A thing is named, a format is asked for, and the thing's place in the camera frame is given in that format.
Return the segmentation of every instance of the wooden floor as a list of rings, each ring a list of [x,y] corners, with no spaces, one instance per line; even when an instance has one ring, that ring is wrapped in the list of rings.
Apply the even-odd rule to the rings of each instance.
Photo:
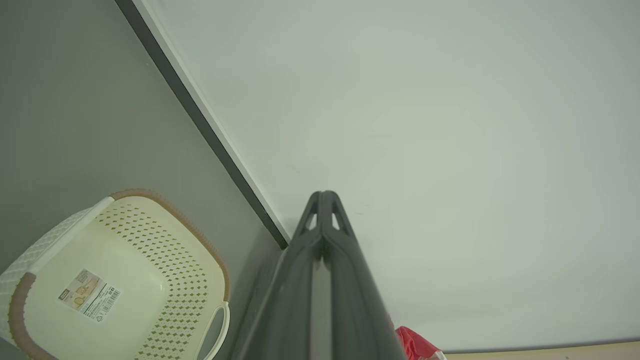
[[[640,360],[640,341],[546,350],[451,354],[448,360]]]

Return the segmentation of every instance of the product label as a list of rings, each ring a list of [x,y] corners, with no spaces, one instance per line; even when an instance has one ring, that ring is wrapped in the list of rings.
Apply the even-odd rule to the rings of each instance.
[[[82,269],[58,299],[89,319],[102,322],[119,296],[120,290]]]

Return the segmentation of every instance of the dark trim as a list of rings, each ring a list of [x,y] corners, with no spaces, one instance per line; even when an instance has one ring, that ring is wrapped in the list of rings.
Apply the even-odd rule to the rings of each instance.
[[[267,230],[271,233],[280,248],[286,248],[288,245],[287,241],[282,236],[280,230],[278,230],[273,219],[271,219],[269,214],[267,214],[264,206],[260,203],[260,200],[253,192],[253,189],[251,189],[251,186],[249,186],[249,183],[247,183],[225,147],[220,142],[218,136],[216,136],[216,133],[211,129],[207,119],[202,115],[200,108],[198,108],[198,105],[191,97],[191,94],[189,94],[189,91],[182,83],[182,80],[180,80],[180,77],[171,65],[171,62],[164,54],[162,48],[160,48],[156,38],[151,33],[151,30],[149,30],[147,23],[142,19],[142,15],[140,15],[136,5],[134,5],[131,0],[115,0],[115,2],[127,18],[129,25],[133,28],[133,31],[149,53],[149,56],[151,56],[151,59],[156,64],[158,70],[160,70],[164,80],[169,84],[169,87],[173,90],[173,93],[182,104],[182,107],[187,111],[187,114],[191,117],[193,123],[196,124],[200,134],[202,134],[205,140],[207,140],[211,150],[213,150],[218,159],[220,159],[220,162],[229,173],[231,180],[233,180],[240,192],[244,195],[244,198],[253,208]]]

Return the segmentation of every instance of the laundry basket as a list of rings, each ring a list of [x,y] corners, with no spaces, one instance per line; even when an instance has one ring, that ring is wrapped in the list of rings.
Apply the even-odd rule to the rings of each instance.
[[[0,275],[0,336],[36,360],[208,360],[227,335],[228,287],[200,231],[157,194],[126,190]],[[201,349],[219,310],[222,330]]]

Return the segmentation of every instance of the gray plastic object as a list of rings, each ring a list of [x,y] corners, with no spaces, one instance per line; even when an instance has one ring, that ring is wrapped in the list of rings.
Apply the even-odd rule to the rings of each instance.
[[[320,259],[331,272],[332,358],[406,359],[340,198],[331,191],[309,198],[239,358],[310,359],[312,275]]]

